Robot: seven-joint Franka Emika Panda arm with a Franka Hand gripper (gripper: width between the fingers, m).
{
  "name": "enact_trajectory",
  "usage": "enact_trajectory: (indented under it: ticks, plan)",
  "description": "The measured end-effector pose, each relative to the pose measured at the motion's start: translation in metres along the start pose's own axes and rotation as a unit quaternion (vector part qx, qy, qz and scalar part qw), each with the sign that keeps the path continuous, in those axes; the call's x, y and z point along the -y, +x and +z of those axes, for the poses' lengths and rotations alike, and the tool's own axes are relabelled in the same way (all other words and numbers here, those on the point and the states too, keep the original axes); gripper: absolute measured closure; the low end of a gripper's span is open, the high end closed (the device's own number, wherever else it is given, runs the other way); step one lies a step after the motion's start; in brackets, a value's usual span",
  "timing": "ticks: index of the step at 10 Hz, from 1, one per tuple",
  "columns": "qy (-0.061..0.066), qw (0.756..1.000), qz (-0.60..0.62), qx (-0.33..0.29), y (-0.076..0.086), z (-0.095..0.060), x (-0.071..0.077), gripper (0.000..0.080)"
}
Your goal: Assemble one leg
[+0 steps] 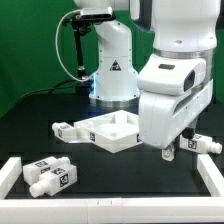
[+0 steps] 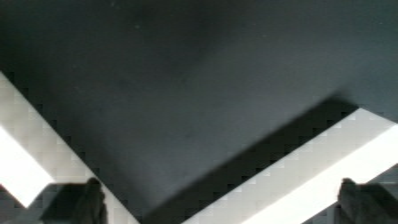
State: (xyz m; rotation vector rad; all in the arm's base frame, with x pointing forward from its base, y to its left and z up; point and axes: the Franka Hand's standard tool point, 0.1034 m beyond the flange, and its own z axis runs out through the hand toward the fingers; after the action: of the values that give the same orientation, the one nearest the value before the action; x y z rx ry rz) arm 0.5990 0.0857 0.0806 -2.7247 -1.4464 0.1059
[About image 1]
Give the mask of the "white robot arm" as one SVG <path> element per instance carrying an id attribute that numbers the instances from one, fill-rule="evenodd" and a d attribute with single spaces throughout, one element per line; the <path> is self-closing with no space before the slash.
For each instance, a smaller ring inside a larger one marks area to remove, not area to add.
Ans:
<path id="1" fill-rule="evenodd" d="M 140 140 L 174 158 L 174 141 L 195 135 L 198 115 L 211 102 L 216 23 L 221 0 L 74 0 L 87 20 L 127 10 L 154 34 L 153 53 L 139 74 L 132 66 L 130 30 L 116 20 L 97 24 L 99 67 L 90 99 L 130 102 L 139 97 Z"/>

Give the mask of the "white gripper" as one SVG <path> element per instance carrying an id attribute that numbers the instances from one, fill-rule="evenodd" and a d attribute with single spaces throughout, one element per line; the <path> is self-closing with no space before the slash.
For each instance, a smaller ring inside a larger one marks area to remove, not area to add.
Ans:
<path id="1" fill-rule="evenodd" d="M 203 84 L 205 75 L 202 58 L 170 59 L 152 54 L 138 76 L 140 139 L 163 149 L 166 161 L 175 158 L 175 148 L 169 144 L 178 135 L 194 137 L 194 129 L 187 126 L 211 101 L 213 81 Z"/>

